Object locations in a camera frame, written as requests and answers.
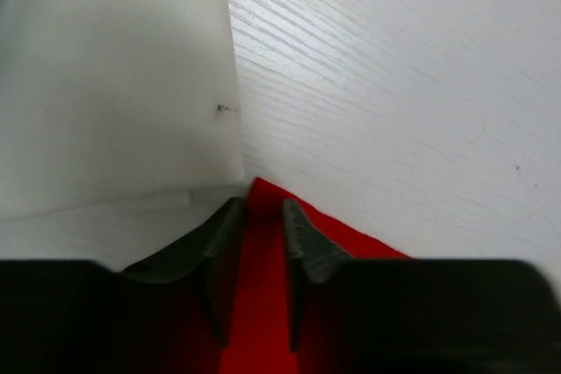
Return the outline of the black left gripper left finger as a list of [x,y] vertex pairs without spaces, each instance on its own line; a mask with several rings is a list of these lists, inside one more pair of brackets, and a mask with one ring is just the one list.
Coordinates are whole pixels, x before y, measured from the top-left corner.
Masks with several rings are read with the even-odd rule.
[[4,373],[216,373],[229,345],[245,202],[114,272],[88,260],[1,263]]

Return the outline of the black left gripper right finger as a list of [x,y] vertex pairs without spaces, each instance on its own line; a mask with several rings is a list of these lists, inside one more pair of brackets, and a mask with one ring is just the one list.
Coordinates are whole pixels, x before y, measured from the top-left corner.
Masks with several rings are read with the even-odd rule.
[[289,348],[303,373],[557,373],[560,306],[509,259],[356,258],[283,203]]

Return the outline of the red t shirt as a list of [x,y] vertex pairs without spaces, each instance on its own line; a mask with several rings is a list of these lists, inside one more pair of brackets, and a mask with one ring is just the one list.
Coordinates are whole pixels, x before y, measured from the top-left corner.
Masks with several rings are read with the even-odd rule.
[[220,363],[222,373],[342,373],[338,352],[314,318],[319,341],[304,357],[288,346],[287,274],[282,202],[294,194],[268,180],[252,183],[231,324],[231,341]]

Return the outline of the white t shirt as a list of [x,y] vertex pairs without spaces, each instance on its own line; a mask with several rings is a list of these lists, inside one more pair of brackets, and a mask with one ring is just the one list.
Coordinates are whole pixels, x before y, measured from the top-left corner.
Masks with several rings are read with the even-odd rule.
[[228,0],[1,0],[1,217],[244,176]]

